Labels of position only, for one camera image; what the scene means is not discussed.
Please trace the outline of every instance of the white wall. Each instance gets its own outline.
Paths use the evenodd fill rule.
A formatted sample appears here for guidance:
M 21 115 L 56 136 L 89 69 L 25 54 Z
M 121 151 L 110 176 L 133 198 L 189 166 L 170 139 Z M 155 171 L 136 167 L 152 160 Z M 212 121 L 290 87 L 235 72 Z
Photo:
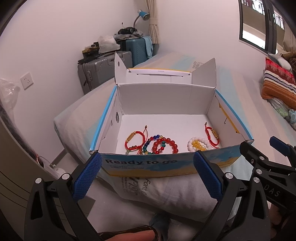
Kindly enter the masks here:
M 132 26 L 134 0 L 28 0 L 0 37 L 0 78 L 21 87 L 15 122 L 32 148 L 52 161 L 62 150 L 53 119 L 83 96 L 77 61 L 100 35 Z M 148 23 L 137 28 L 147 32 Z M 34 84 L 24 91 L 20 77 Z
M 174 50 L 205 63 L 260 80 L 265 54 L 239 41 L 238 0 L 159 0 L 160 50 Z

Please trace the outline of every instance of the blue gripper pad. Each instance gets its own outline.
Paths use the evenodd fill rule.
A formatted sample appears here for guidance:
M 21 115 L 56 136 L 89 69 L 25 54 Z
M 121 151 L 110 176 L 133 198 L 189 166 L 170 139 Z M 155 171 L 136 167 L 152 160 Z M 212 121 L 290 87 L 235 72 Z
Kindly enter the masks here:
M 102 166 L 102 156 L 100 153 L 94 155 L 92 160 L 87 164 L 80 176 L 73 185 L 72 197 L 75 201 L 83 199 L 89 190 L 93 180 L 96 178 L 98 171 Z
M 195 152 L 193 156 L 193 165 L 201 177 L 202 182 L 207 188 L 211 198 L 215 198 L 217 201 L 220 201 L 223 195 L 222 183 L 199 152 Z
M 275 136 L 269 139 L 269 144 L 278 152 L 280 152 L 284 156 L 290 156 L 290 148 L 289 146 L 281 141 L 280 139 L 276 138 Z

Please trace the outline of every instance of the white plastic bag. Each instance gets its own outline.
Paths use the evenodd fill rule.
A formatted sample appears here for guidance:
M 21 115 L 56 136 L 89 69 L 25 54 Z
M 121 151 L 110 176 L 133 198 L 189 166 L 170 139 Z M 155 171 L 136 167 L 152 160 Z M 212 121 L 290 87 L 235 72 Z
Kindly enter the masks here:
M 9 118 L 14 122 L 13 108 L 16 105 L 20 88 L 14 83 L 0 78 L 0 100 Z
M 99 37 L 99 53 L 111 52 L 120 49 L 120 45 L 116 43 L 113 36 L 100 36 Z

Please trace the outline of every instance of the open box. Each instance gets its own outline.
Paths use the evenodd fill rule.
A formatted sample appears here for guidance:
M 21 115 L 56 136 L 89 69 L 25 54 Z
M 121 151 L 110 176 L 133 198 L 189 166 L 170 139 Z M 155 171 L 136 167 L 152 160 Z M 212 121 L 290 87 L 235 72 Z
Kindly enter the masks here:
M 115 82 L 99 121 L 90 152 L 102 154 L 102 168 L 112 176 L 168 177 L 196 173 L 193 137 L 205 138 L 205 122 L 219 136 L 219 149 L 203 151 L 209 161 L 226 167 L 240 157 L 239 145 L 252 136 L 216 88 L 215 59 L 192 72 L 165 69 L 127 69 L 115 55 Z M 134 131 L 174 140 L 179 152 L 167 145 L 158 155 L 126 154 L 125 141 Z M 210 131 L 211 139 L 217 142 Z M 136 134 L 128 146 L 141 145 Z

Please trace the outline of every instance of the wall socket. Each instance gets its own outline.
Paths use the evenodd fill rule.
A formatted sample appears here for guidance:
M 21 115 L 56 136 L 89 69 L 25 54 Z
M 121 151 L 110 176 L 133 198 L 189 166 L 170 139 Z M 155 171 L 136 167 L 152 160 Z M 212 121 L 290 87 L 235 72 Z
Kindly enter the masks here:
M 23 77 L 21 77 L 20 80 L 22 82 L 22 86 L 24 87 L 24 90 L 33 84 L 33 79 L 30 72 L 26 73 Z

